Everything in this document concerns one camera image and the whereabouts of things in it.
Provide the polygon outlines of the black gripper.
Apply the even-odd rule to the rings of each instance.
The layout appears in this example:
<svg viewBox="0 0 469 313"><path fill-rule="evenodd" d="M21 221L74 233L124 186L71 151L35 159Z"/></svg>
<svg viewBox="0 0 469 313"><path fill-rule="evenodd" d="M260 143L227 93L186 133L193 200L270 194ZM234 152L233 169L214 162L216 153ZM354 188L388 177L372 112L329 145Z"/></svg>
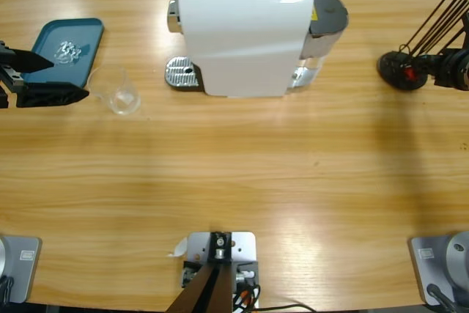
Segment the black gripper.
<svg viewBox="0 0 469 313"><path fill-rule="evenodd" d="M1 41L1 82L16 94L17 108L66 106L89 96L89 91L71 83L30 83L24 86L21 73L53 67L53 62L31 51L13 49Z"/></svg>
<svg viewBox="0 0 469 313"><path fill-rule="evenodd" d="M468 91L468 49L447 48L442 54L423 54L413 59L413 81L431 77L435 86Z"/></svg>

